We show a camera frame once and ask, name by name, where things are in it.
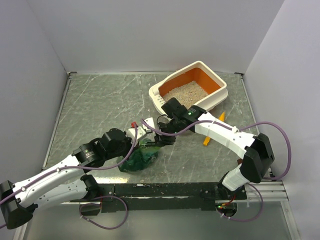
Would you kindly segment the green litter bag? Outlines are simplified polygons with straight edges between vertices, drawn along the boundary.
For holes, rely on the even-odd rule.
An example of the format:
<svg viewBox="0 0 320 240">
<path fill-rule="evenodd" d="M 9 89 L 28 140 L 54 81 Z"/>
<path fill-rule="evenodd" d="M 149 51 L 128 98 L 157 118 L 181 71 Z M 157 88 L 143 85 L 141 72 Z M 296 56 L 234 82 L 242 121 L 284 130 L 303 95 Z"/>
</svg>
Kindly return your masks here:
<svg viewBox="0 0 320 240">
<path fill-rule="evenodd" d="M 161 147 L 155 146 L 149 138 L 139 141 L 138 148 L 118 166 L 121 172 L 139 172 L 148 168 L 159 156 Z"/>
</svg>

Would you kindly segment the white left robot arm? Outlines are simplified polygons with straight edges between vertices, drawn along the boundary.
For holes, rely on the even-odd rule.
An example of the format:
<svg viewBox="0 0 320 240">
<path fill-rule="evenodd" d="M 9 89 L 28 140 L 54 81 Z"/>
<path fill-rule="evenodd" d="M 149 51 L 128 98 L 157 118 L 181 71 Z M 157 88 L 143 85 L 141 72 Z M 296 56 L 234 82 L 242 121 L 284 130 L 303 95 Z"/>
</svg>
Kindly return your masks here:
<svg viewBox="0 0 320 240">
<path fill-rule="evenodd" d="M 105 162 L 117 157 L 127 160 L 141 136 L 137 127 L 127 131 L 112 128 L 35 176 L 16 183 L 9 180 L 1 183 L 0 209 L 4 227 L 12 230 L 26 224 L 39 208 L 73 200 L 95 200 L 99 188 L 94 177 L 87 173 L 104 170 Z"/>
</svg>

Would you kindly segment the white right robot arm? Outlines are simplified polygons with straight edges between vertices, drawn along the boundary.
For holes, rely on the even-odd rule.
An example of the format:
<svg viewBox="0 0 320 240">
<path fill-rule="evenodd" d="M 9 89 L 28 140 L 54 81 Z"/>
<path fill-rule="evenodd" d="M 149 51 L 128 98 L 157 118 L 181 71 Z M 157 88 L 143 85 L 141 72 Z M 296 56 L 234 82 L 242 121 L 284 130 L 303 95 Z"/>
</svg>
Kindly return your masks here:
<svg viewBox="0 0 320 240">
<path fill-rule="evenodd" d="M 260 183 L 274 162 L 274 153 L 269 138 L 260 133 L 243 132 L 218 120 L 203 108 L 193 105 L 186 108 L 176 98 L 171 98 L 161 107 L 169 122 L 159 122 L 157 140 L 170 144 L 175 136 L 190 130 L 204 135 L 234 152 L 242 162 L 223 175 L 217 190 L 223 199 L 230 199 L 246 183 Z"/>
</svg>

